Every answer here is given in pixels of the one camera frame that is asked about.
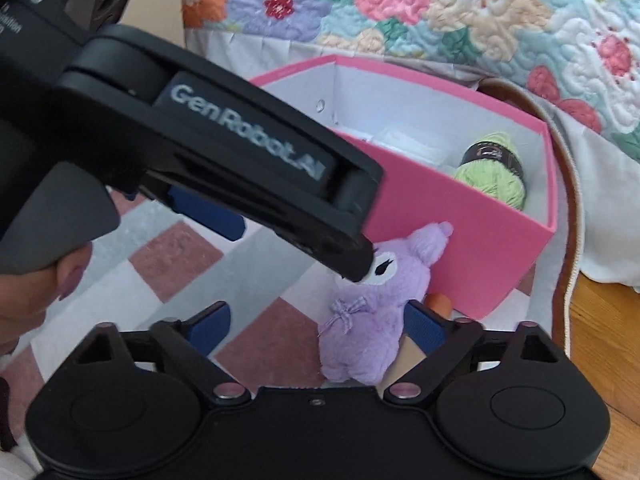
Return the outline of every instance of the silver screw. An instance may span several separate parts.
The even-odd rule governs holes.
[[[413,383],[396,383],[389,388],[389,392],[398,399],[415,399],[422,393],[422,389]]]
[[[213,393],[220,399],[239,399],[246,391],[242,384],[238,383],[222,383],[216,386]]]

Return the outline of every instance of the plush toy eye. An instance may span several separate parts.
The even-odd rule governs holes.
[[[376,252],[371,270],[360,282],[361,285],[384,285],[398,272],[396,255],[391,252]]]

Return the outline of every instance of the orange object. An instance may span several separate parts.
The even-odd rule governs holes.
[[[449,319],[453,312],[451,300],[440,292],[427,294],[424,298],[424,304],[444,319]]]

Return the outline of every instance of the pink storage box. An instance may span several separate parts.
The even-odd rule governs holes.
[[[413,70],[340,56],[290,65],[253,83],[334,129],[384,167],[385,181],[365,229],[372,241],[404,237],[429,222],[451,222],[454,233],[432,269],[429,290],[445,294],[466,316],[481,319],[496,308],[556,230],[556,167],[548,128],[517,108]],[[447,174],[470,145],[498,131],[511,136],[522,163],[523,212]],[[403,141],[397,146],[389,142],[398,138]],[[407,139],[411,158],[398,153]],[[416,162],[416,149],[422,158],[436,153],[438,168]]]

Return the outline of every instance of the floral quilt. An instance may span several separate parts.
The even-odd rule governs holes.
[[[189,28],[476,66],[640,162],[640,0],[183,0]]]

